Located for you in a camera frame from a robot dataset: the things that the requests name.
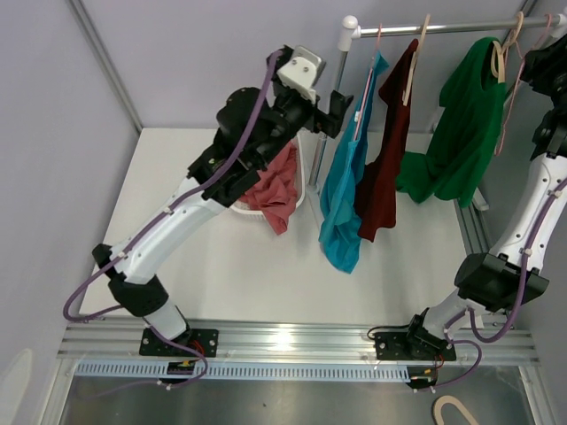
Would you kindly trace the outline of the beige hanger with green shirt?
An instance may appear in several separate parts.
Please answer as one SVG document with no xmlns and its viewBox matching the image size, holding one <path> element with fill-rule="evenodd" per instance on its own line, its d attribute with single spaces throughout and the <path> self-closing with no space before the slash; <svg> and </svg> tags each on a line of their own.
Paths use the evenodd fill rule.
<svg viewBox="0 0 567 425">
<path fill-rule="evenodd" d="M 516 23 L 512 27 L 510 34 L 505 38 L 503 43 L 493 41 L 493 50 L 491 56 L 491 73 L 497 79 L 498 83 L 504 83 L 506 78 L 506 61 L 509 48 L 516 43 L 517 38 L 524 25 L 524 13 L 516 14 Z"/>
</svg>

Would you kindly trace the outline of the green t shirt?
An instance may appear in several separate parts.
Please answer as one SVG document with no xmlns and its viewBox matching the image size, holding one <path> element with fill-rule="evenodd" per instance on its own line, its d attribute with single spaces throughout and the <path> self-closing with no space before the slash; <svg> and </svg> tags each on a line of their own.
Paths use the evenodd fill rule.
<svg viewBox="0 0 567 425">
<path fill-rule="evenodd" d="M 439 93 L 443 112 L 427 151 L 404 154 L 396 190 L 414 202 L 470 205 L 501 133 L 506 84 L 491 69 L 498 45 L 494 37 L 472 44 Z"/>
</svg>

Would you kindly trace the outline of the pink t shirt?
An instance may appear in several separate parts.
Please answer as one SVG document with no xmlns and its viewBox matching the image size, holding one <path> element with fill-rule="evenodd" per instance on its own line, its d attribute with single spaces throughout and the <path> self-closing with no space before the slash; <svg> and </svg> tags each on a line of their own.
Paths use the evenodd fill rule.
<svg viewBox="0 0 567 425">
<path fill-rule="evenodd" d="M 260 180 L 240 197 L 240 201 L 251 210 L 263 214 L 278 236 L 287 231 L 289 218 L 296 210 L 296 155 L 296 146 L 293 142 L 288 142 L 267 170 L 259 172 Z"/>
</svg>

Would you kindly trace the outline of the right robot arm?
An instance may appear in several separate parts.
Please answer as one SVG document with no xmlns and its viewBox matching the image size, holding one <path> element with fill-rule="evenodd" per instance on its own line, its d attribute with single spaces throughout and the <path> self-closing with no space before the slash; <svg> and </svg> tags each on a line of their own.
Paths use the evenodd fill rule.
<svg viewBox="0 0 567 425">
<path fill-rule="evenodd" d="M 457 345 L 454 333 L 464 326 L 471 328 L 473 346 L 499 341 L 520 307 L 548 287 L 540 273 L 566 206 L 566 39 L 527 52 L 520 79 L 553 103 L 533 135 L 524 193 L 491 250 L 467 256 L 455 277 L 456 289 L 410 322 L 403 347 L 413 358 L 438 357 Z"/>
</svg>

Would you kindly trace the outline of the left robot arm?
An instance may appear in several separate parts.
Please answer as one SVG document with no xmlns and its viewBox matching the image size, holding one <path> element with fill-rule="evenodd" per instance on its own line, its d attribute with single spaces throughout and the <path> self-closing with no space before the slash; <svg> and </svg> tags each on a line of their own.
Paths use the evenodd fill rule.
<svg viewBox="0 0 567 425">
<path fill-rule="evenodd" d="M 144 319 L 172 355 L 189 349 L 190 325 L 157 276 L 161 264 L 259 182 L 260 172 L 302 128 L 336 135 L 353 101 L 333 91 L 330 109 L 323 112 L 296 89 L 277 83 L 274 91 L 272 104 L 262 89 L 233 92 L 217 112 L 219 128 L 212 144 L 189 166 L 172 197 L 136 235 L 114 246 L 101 243 L 92 251 L 119 306 Z"/>
</svg>

